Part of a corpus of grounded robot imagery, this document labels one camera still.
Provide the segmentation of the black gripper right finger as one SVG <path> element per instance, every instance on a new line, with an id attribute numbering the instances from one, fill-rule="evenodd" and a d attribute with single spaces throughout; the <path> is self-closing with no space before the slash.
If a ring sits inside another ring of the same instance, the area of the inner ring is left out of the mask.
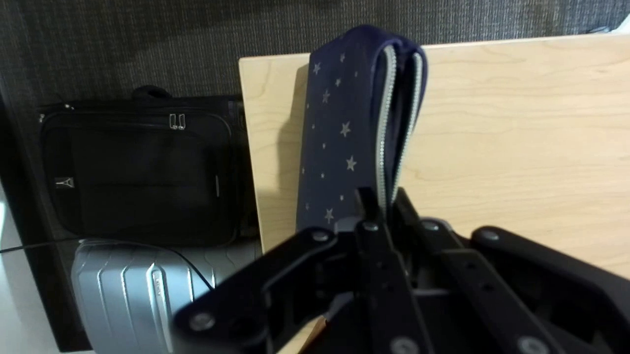
<path id="1" fill-rule="evenodd" d="M 441 354 L 565 354 L 492 264 L 448 224 L 421 219 L 403 189 L 391 221 L 405 228 L 425 262 L 419 299 Z"/>

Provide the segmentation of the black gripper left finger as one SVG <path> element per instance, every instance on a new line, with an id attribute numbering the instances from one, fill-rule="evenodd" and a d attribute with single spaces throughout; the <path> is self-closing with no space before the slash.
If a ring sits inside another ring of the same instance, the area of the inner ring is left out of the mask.
<path id="1" fill-rule="evenodd" d="M 372 189 L 358 189 L 362 299 L 372 354 L 433 354 L 423 315 Z"/>

